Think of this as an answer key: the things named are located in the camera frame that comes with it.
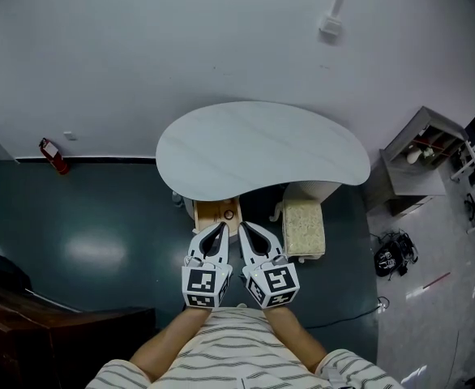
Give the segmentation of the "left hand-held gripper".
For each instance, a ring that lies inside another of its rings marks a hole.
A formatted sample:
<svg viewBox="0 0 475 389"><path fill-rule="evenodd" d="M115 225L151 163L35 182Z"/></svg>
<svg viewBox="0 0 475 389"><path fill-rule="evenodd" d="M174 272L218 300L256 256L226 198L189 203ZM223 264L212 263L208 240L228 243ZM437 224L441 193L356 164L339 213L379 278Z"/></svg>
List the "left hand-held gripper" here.
<svg viewBox="0 0 475 389"><path fill-rule="evenodd" d="M216 223L195 234L182 266L182 295L190 308L215 309L229 288L229 226Z"/></svg>

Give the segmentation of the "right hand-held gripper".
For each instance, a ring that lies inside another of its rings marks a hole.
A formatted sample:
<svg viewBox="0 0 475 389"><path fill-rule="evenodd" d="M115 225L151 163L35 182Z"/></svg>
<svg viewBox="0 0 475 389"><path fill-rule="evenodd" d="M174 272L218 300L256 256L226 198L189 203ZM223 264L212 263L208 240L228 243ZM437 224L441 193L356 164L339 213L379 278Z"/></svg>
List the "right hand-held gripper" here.
<svg viewBox="0 0 475 389"><path fill-rule="evenodd" d="M295 265L282 254L277 236L258 224L243 221L238 239L244 264L251 264L242 269L246 290L259 307L264 310L293 301L300 284Z"/></svg>

